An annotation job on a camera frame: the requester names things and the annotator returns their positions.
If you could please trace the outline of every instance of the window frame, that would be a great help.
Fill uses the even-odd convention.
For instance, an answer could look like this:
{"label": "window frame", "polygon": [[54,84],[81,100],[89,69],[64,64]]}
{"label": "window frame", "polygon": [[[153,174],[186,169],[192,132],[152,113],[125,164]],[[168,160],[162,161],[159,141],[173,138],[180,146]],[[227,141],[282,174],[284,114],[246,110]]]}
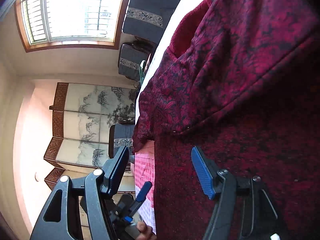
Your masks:
{"label": "window frame", "polygon": [[122,0],[119,8],[116,31],[114,41],[97,41],[95,38],[83,38],[81,40],[60,40],[60,41],[45,41],[30,45],[29,38],[25,30],[23,12],[21,8],[21,0],[16,0],[14,11],[16,17],[17,28],[19,35],[26,52],[39,51],[45,49],[62,49],[62,48],[100,48],[100,49],[119,49],[120,36],[125,14],[128,8],[129,0]]}

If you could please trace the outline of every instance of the screw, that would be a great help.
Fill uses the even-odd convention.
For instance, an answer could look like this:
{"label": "screw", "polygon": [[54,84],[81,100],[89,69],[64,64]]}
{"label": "screw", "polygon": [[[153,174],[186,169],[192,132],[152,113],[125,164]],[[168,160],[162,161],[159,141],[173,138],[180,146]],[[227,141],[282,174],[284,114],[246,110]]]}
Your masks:
{"label": "screw", "polygon": [[259,176],[253,176],[253,180],[255,182],[260,182],[261,181],[261,178]]}
{"label": "screw", "polygon": [[219,173],[223,176],[223,175],[226,175],[228,173],[228,170],[221,169],[221,170],[219,170]]}

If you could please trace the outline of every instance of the white knob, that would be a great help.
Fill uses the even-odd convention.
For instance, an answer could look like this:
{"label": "white knob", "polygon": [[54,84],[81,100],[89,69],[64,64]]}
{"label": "white knob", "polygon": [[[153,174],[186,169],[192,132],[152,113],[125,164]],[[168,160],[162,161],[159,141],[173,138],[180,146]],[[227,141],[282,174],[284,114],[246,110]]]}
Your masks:
{"label": "white knob", "polygon": [[62,176],[62,177],[60,178],[60,181],[61,181],[61,182],[66,182],[68,179],[69,179],[69,177],[66,176],[66,175],[64,175],[64,176]]}
{"label": "white knob", "polygon": [[278,234],[273,234],[272,236],[270,236],[271,240],[280,240],[280,236]]}
{"label": "white knob", "polygon": [[102,170],[101,170],[101,169],[96,169],[96,170],[93,171],[93,174],[94,174],[95,176],[99,176],[99,175],[102,174]]}

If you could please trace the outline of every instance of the black clamp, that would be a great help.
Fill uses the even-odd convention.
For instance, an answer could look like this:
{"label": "black clamp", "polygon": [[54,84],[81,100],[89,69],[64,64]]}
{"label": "black clamp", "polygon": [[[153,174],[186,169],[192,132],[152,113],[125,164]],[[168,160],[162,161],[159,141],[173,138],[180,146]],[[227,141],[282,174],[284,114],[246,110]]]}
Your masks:
{"label": "black clamp", "polygon": [[118,205],[112,197],[117,193],[129,159],[129,149],[120,147],[116,156],[86,177],[71,179],[62,176],[46,201],[32,231],[30,240],[83,240],[81,206],[88,216],[92,240],[134,240],[138,229],[132,216],[146,199],[151,189],[147,181],[136,200],[124,194]]}
{"label": "black clamp", "polygon": [[191,160],[204,194],[217,200],[203,240],[228,239],[237,196],[244,198],[239,240],[289,239],[286,224],[259,176],[234,177],[207,159],[199,147],[193,147]]}

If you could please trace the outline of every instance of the pink fabric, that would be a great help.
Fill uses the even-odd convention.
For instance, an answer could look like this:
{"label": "pink fabric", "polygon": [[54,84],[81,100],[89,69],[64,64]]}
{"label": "pink fabric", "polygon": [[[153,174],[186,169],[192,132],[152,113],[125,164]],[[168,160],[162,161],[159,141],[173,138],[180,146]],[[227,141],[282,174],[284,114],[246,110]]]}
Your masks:
{"label": "pink fabric", "polygon": [[134,159],[136,194],[140,192],[146,181],[152,182],[152,188],[146,201],[139,208],[139,214],[147,225],[153,228],[156,234],[156,219],[153,202],[155,184],[155,146],[154,141],[148,140],[141,150],[136,152]]}
{"label": "pink fabric", "polygon": [[138,188],[142,188],[146,181],[152,182],[152,188],[149,191],[147,198],[151,201],[151,207],[153,207],[153,191],[155,184],[155,158],[153,153],[136,154],[134,160],[134,174],[135,185]]}

